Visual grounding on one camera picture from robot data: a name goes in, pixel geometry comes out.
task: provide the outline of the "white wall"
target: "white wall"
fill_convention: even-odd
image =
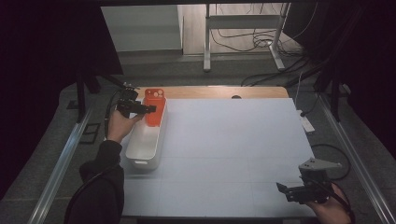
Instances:
[[[116,51],[181,49],[177,6],[102,7]]]

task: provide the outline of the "black curtain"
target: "black curtain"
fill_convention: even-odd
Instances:
[[[2,198],[50,124],[76,73],[122,74],[98,6],[0,3]]]
[[[396,158],[396,3],[371,1],[337,71],[351,89],[349,104]]]

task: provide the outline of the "black sleeve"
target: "black sleeve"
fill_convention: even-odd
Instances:
[[[81,165],[79,172],[84,185],[70,201],[67,223],[120,223],[124,199],[121,148],[117,142],[105,141],[95,160]]]

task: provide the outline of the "aluminum rail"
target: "aluminum rail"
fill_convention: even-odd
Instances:
[[[373,180],[372,176],[370,175],[369,171],[363,164],[363,161],[359,157],[355,147],[353,146],[352,142],[347,136],[347,132],[343,128],[341,122],[337,122],[335,118],[332,116],[332,112],[330,111],[330,104],[326,97],[319,96],[320,104],[322,106],[323,111],[326,114],[326,117],[332,128],[335,131],[338,139],[340,140],[341,144],[346,149],[346,154],[350,158],[350,162],[361,181],[364,189],[366,190],[367,195],[369,196],[376,212],[378,213],[379,217],[381,218],[382,223],[391,223],[395,224],[396,220],[394,215],[389,209],[389,205],[384,198],[381,190],[379,189],[378,185]]]
[[[90,103],[90,106],[83,117],[80,123],[77,123],[71,132],[69,139],[64,146],[64,150],[62,151],[59,160],[56,162],[56,165],[52,171],[52,174],[49,177],[49,181],[47,182],[46,187],[41,193],[40,198],[38,199],[37,204],[35,205],[35,210],[29,218],[28,223],[38,224],[43,223],[48,211],[50,210],[50,206],[52,205],[53,199],[58,191],[59,186],[64,179],[64,174],[66,173],[67,167],[73,157],[73,154],[78,145],[78,141],[84,132],[85,126],[88,123],[88,120],[92,114],[92,108],[94,105],[94,101]]]

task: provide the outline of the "small white object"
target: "small white object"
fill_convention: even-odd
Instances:
[[[312,126],[311,122],[309,122],[306,116],[301,117],[302,110],[297,110],[297,113],[300,117],[300,122],[303,124],[304,130],[306,133],[313,133],[315,131],[314,126]]]
[[[135,168],[154,170],[160,164],[166,121],[165,103],[160,127],[149,127],[146,120],[142,119],[132,129],[125,155]]]

